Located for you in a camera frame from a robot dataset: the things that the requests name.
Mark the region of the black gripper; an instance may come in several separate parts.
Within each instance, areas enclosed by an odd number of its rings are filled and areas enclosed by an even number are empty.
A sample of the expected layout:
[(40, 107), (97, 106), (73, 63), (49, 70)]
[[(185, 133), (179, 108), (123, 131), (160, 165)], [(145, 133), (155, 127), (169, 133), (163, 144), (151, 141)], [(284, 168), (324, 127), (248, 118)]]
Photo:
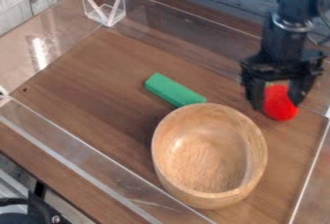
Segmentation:
[(298, 106), (323, 72), (326, 54), (320, 50), (306, 49), (310, 28), (308, 21), (292, 23), (279, 14), (267, 17), (260, 49), (239, 63), (246, 98), (258, 111), (263, 109), (267, 82), (288, 81), (288, 99)]

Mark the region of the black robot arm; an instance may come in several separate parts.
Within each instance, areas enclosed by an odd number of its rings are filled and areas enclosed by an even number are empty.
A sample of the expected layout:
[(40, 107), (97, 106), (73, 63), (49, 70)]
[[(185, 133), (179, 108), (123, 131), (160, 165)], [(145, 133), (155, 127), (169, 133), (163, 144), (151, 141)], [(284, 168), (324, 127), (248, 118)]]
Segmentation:
[(306, 41), (312, 20), (330, 11), (330, 0), (276, 0), (268, 13), (255, 55), (243, 59), (240, 85), (255, 110), (266, 105), (266, 84), (278, 80), (288, 82), (286, 96), (299, 105), (323, 72), (326, 53), (307, 49)]

